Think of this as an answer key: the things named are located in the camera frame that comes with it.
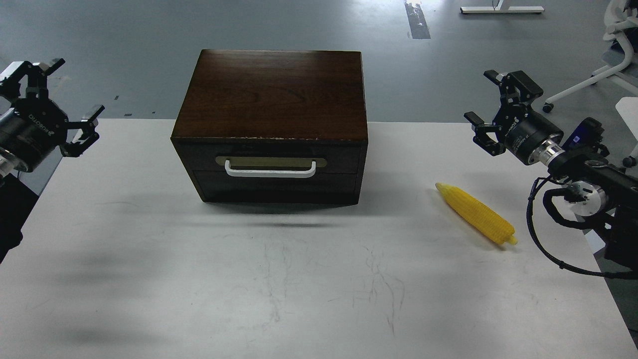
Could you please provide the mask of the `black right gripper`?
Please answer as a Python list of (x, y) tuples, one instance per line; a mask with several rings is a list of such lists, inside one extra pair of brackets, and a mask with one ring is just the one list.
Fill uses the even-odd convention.
[[(486, 124), (473, 111), (465, 112), (464, 118), (472, 125), (474, 143), (491, 156), (509, 150), (524, 165), (533, 164), (532, 154), (543, 142), (550, 139), (558, 142), (564, 136), (563, 130), (532, 109), (532, 102), (544, 95), (544, 90), (520, 70), (510, 73), (486, 70), (483, 75), (499, 89), (498, 125)], [(498, 141), (489, 133), (498, 134)]]

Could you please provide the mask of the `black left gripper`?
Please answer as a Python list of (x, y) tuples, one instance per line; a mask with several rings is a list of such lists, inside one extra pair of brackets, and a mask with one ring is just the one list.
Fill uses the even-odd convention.
[[(67, 114), (48, 99), (48, 76), (64, 64), (62, 58), (50, 63), (14, 61), (0, 75), (0, 95), (13, 103), (0, 120), (1, 152), (17, 160), (18, 171), (33, 172), (58, 145), (63, 157), (77, 158), (100, 138), (96, 128), (105, 105), (95, 105), (81, 121), (68, 121)], [(20, 99), (23, 77), (27, 77), (26, 98)], [(77, 141), (65, 142), (69, 130), (78, 130)]]

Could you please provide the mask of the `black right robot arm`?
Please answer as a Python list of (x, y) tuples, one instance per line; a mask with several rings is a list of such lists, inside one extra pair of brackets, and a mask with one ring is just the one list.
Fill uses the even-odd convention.
[[(473, 141), (492, 156), (512, 153), (524, 165), (541, 163), (548, 175), (531, 187), (526, 208), (529, 234), (536, 247), (563, 270), (606, 279), (637, 279), (637, 178), (610, 164), (602, 144), (599, 121), (586, 118), (567, 140), (564, 132), (532, 109), (543, 90), (524, 72), (486, 70), (485, 77), (499, 90), (500, 107), (490, 123), (474, 112), (464, 117), (474, 131)], [(590, 229), (604, 242), (604, 257), (626, 271), (589, 271), (551, 255), (540, 243), (533, 223), (535, 198), (545, 183), (542, 204), (559, 225)]]

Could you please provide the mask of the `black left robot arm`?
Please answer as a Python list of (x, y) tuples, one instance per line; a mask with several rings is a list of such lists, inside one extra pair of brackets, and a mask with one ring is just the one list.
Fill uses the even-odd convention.
[(13, 172), (34, 172), (55, 148), (64, 157), (79, 157), (99, 138), (96, 128), (103, 105), (80, 121), (70, 121), (50, 99), (48, 77), (64, 63), (62, 58), (50, 63), (14, 61), (1, 73), (1, 97), (9, 101), (0, 119), (2, 258), (20, 245), (22, 227), (39, 198)]

